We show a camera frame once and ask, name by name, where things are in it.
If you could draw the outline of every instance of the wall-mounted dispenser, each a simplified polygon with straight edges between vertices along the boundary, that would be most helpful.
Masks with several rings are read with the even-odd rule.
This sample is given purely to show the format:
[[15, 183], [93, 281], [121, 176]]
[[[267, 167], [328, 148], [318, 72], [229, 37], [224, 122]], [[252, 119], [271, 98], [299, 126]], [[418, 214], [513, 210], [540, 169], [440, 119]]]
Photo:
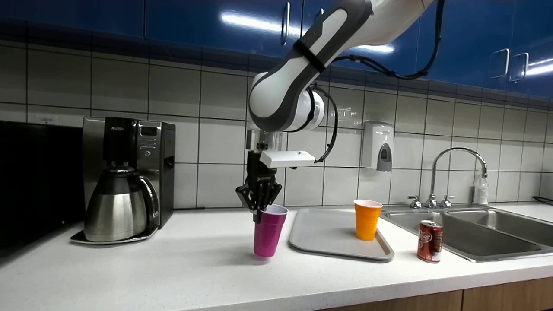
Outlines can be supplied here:
[[361, 165], [375, 171], [392, 169], [394, 127], [385, 122], [362, 124]]

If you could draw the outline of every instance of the sink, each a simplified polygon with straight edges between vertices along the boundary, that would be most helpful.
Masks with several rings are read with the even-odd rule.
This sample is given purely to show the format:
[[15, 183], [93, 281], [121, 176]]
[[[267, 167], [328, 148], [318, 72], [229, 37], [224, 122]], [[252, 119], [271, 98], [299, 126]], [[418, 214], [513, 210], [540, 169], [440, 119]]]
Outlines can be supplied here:
[[553, 247], [553, 224], [516, 215], [511, 212], [482, 207], [482, 209], [449, 209], [449, 215], [509, 233], [540, 245]]
[[516, 226], [502, 212], [496, 215], [487, 209], [459, 209], [447, 212], [430, 210], [383, 210], [381, 217], [418, 234], [421, 219], [433, 219], [444, 226], [444, 247], [468, 260], [497, 260], [516, 255], [540, 253], [551, 250], [544, 243], [525, 236], [492, 228], [489, 224], [511, 228]]

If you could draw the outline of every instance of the white tiled wall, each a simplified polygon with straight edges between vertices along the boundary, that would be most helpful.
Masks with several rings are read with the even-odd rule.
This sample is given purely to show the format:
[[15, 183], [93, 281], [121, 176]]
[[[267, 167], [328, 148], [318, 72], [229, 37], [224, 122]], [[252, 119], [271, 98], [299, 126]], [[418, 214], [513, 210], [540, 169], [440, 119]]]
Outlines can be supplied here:
[[[81, 126], [82, 117], [129, 115], [176, 124], [176, 207], [238, 207], [245, 177], [247, 84], [255, 72], [0, 41], [0, 119]], [[435, 155], [452, 145], [482, 153], [490, 200], [553, 195], [553, 114], [480, 100], [324, 81], [340, 131], [324, 164], [280, 169], [285, 205], [387, 203], [426, 196]], [[361, 122], [394, 124], [394, 169], [359, 167]], [[323, 153], [330, 127], [285, 136]], [[468, 200], [480, 164], [468, 153], [437, 162], [435, 195]]]

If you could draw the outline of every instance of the soda can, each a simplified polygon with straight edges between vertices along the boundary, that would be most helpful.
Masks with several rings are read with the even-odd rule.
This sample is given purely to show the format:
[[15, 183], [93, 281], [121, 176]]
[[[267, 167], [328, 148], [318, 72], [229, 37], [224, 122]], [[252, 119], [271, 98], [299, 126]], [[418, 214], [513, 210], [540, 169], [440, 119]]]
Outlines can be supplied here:
[[421, 219], [418, 226], [416, 257], [426, 262], [438, 262], [444, 228], [430, 219]]

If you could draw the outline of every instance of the soap dispenser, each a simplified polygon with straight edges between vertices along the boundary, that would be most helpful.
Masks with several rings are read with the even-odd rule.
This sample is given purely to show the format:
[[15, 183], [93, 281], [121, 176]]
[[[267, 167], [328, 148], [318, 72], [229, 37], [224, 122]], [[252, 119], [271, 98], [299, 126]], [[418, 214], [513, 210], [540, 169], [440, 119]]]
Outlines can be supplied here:
[[392, 169], [394, 127], [385, 122], [362, 124], [361, 165], [375, 171]]
[[471, 186], [471, 200], [473, 203], [487, 203], [487, 179], [478, 176]]

